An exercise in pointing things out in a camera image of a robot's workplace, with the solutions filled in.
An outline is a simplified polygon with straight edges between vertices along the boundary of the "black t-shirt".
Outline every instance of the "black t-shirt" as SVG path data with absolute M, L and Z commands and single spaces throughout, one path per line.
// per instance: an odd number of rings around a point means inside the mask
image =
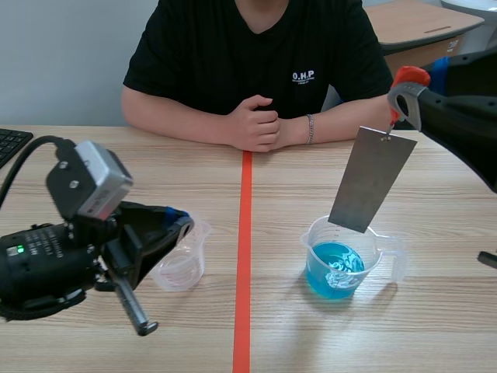
M 235 0 L 160 0 L 124 79 L 216 114 L 262 95 L 283 119 L 321 111 L 330 84 L 346 102 L 385 94 L 391 83 L 360 0 L 290 0 L 261 34 Z

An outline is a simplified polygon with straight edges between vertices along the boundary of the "measuring cup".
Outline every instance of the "measuring cup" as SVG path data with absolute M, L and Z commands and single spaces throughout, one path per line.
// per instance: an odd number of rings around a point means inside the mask
M 407 271 L 408 257 L 399 239 L 377 235 L 371 228 L 365 233 L 342 228 L 329 223 L 328 216 L 316 220 L 301 242 L 308 248 L 308 282 L 326 298 L 352 295 L 384 256 L 394 258 L 393 282 L 401 281 Z
M 151 271 L 155 283 L 166 291 L 185 291 L 200 281 L 205 271 L 205 239 L 212 228 L 192 215 L 193 229 Z

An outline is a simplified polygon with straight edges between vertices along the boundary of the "metal plate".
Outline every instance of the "metal plate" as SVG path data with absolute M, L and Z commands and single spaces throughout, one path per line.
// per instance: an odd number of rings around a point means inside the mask
M 364 233 L 416 143 L 361 127 L 328 221 Z

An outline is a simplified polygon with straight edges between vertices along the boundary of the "red tape line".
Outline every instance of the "red tape line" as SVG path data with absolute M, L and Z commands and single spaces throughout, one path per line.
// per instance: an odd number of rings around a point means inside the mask
M 236 269 L 233 373 L 250 373 L 250 282 L 252 272 L 252 153 L 243 152 L 238 262 Z

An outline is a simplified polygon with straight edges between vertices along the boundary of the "wooden table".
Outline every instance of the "wooden table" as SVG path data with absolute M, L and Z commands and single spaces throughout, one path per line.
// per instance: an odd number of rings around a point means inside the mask
M 367 6 L 365 10 L 385 50 L 413 48 L 447 40 L 484 22 L 480 17 L 419 0 L 395 0 Z
M 104 144 L 134 176 L 128 200 L 195 211 L 214 234 L 194 290 L 166 293 L 149 277 L 137 289 L 155 333 L 136 336 L 114 295 L 90 291 L 49 319 L 1 324 L 0 372 L 231 372 L 241 152 L 130 128 L 16 129 Z M 408 276 L 389 285 L 381 264 L 344 302 L 309 290 L 298 239 L 329 213 L 352 143 L 254 155 L 252 372 L 495 372 L 497 272 L 475 258 L 497 246 L 497 196 L 440 146 L 408 136 L 419 144 L 373 223 L 404 240 Z M 0 234 L 60 221 L 43 184 L 52 154 L 41 148 L 19 174 Z

